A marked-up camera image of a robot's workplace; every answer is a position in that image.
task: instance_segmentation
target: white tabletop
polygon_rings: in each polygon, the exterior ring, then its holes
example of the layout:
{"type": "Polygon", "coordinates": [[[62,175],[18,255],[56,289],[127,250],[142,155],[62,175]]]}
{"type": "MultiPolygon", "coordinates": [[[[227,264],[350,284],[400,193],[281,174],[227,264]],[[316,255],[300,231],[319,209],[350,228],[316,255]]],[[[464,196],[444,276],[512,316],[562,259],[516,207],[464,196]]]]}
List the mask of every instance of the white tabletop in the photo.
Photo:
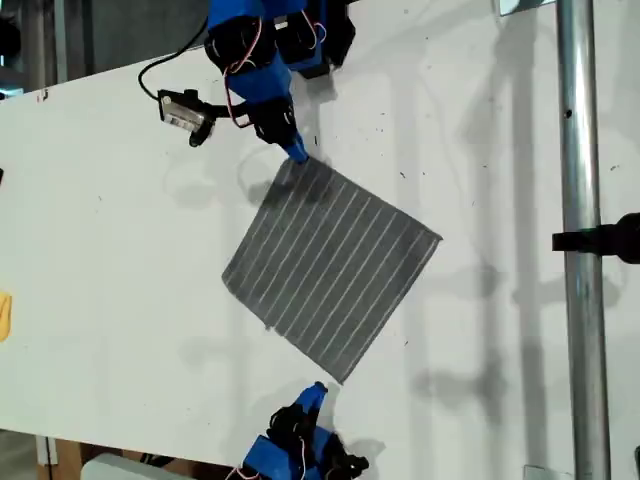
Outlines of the white tabletop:
{"type": "MultiPolygon", "coordinates": [[[[638,211],[640,7],[596,2],[603,220],[638,211]]],[[[309,150],[444,237],[323,422],[368,479],[571,471],[555,10],[366,0],[309,150]]],[[[0,104],[0,427],[235,464],[319,367],[220,276],[284,154],[220,121],[191,149],[135,65],[0,104]]],[[[202,50],[151,89],[224,100],[202,50]]],[[[640,270],[605,261],[614,477],[640,444],[640,270]]]]}

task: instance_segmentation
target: cable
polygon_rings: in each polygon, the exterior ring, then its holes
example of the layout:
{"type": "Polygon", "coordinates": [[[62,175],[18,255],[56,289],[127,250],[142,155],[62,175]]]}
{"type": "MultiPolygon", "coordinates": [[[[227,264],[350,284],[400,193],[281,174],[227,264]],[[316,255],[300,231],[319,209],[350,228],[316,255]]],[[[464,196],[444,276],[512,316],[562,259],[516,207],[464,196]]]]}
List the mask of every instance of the cable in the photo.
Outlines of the cable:
{"type": "Polygon", "coordinates": [[[255,474],[253,477],[247,477],[240,471],[239,467],[236,467],[229,472],[229,475],[227,475],[227,478],[225,478],[224,480],[229,480],[231,477],[233,477],[234,473],[237,473],[238,476],[242,478],[242,480],[257,480],[258,478],[260,478],[259,473],[255,474]]]}
{"type": "Polygon", "coordinates": [[[249,47],[249,49],[247,50],[247,53],[244,55],[244,57],[242,58],[242,60],[238,61],[238,62],[233,62],[231,65],[229,65],[227,68],[225,68],[224,73],[222,74],[223,78],[224,78],[224,89],[225,89],[225,93],[227,95],[227,109],[229,110],[229,117],[231,118],[231,121],[233,122],[233,124],[238,127],[238,128],[247,128],[251,125],[253,125],[253,123],[251,123],[251,121],[248,121],[247,123],[238,123],[238,120],[236,119],[235,114],[233,113],[233,105],[231,105],[231,92],[229,91],[229,74],[234,74],[240,71],[240,69],[242,69],[242,67],[244,67],[244,65],[246,63],[250,63],[251,65],[253,65],[254,67],[256,66],[256,64],[249,60],[249,58],[251,57],[251,55],[253,54],[253,51],[256,48],[256,45],[258,44],[258,41],[260,40],[260,36],[262,35],[262,18],[258,19],[258,31],[256,32],[256,36],[253,39],[253,42],[251,42],[251,46],[249,47]]]}
{"type": "Polygon", "coordinates": [[[47,471],[49,472],[49,480],[53,480],[53,466],[51,465],[51,450],[49,449],[49,437],[44,437],[47,445],[47,471]]]}
{"type": "Polygon", "coordinates": [[[152,465],[157,468],[164,468],[174,460],[175,458],[173,457],[159,456],[159,457],[152,457],[148,463],[149,465],[152,465]]]}
{"type": "Polygon", "coordinates": [[[184,52],[189,50],[193,46],[193,44],[196,43],[196,40],[198,40],[198,37],[200,37],[200,35],[202,35],[204,31],[207,29],[208,24],[209,24],[209,17],[205,18],[204,23],[202,24],[202,27],[200,27],[200,30],[198,30],[198,33],[191,40],[189,40],[189,42],[184,47],[182,47],[176,53],[172,53],[171,55],[161,58],[160,60],[156,60],[155,62],[150,63],[149,65],[147,65],[142,69],[142,71],[138,75],[138,83],[140,84],[140,88],[142,88],[144,93],[146,93],[149,96],[149,98],[155,101],[158,101],[158,97],[153,93],[151,93],[151,91],[145,86],[143,81],[144,75],[152,68],[157,67],[158,65],[162,65],[163,63],[169,62],[171,60],[174,60],[178,58],[180,55],[182,55],[184,52]]]}
{"type": "Polygon", "coordinates": [[[307,15],[307,12],[305,12],[304,10],[300,10],[300,13],[302,13],[302,16],[307,21],[307,24],[309,25],[309,28],[313,33],[313,45],[309,47],[309,50],[313,50],[318,45],[318,34],[316,33],[315,27],[322,28],[322,31],[324,32],[324,37],[322,37],[322,40],[320,40],[320,43],[324,43],[324,41],[327,39],[327,29],[320,22],[315,22],[315,23],[311,22],[309,15],[307,15]]]}

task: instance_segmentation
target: blue robotic arm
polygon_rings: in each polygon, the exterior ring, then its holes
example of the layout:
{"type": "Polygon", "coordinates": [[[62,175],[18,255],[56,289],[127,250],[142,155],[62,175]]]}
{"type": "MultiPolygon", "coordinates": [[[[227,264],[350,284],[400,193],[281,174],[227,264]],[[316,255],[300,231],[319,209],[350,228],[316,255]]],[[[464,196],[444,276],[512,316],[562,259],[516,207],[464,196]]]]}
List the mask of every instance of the blue robotic arm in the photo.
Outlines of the blue robotic arm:
{"type": "Polygon", "coordinates": [[[264,480],[352,480],[369,468],[364,457],[349,455],[338,435],[316,422],[327,389],[320,382],[305,389],[272,417],[243,462],[243,472],[264,480]]]}
{"type": "Polygon", "coordinates": [[[195,147],[211,135],[218,118],[231,118],[240,128],[253,126],[259,138],[280,145],[294,161],[305,162],[291,71],[314,78],[342,65],[355,37],[347,12],[351,1],[211,0],[205,51],[224,76],[227,105],[201,102],[193,90],[161,90],[162,120],[190,130],[195,147]],[[231,105],[229,91],[244,102],[231,105]]]}

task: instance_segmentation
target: gray cloth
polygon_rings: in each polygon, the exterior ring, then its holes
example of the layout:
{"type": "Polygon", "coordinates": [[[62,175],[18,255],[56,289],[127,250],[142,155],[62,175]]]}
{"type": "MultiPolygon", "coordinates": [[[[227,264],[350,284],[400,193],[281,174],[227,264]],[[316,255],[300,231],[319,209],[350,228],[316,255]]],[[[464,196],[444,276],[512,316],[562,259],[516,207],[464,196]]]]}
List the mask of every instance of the gray cloth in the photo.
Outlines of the gray cloth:
{"type": "Polygon", "coordinates": [[[327,165],[287,161],[222,279],[343,383],[440,240],[327,165]]]}

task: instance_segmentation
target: metal pole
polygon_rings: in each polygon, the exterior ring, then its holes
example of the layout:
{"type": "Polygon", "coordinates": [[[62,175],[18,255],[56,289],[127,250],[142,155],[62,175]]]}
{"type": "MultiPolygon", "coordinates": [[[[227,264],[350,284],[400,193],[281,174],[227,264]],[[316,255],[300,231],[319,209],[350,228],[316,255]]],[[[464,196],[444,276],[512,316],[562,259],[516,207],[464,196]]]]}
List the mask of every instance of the metal pole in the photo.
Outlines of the metal pole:
{"type": "MultiPolygon", "coordinates": [[[[600,224],[593,0],[557,0],[565,231],[600,224]]],[[[610,480],[602,262],[565,254],[575,477],[610,480]]]]}

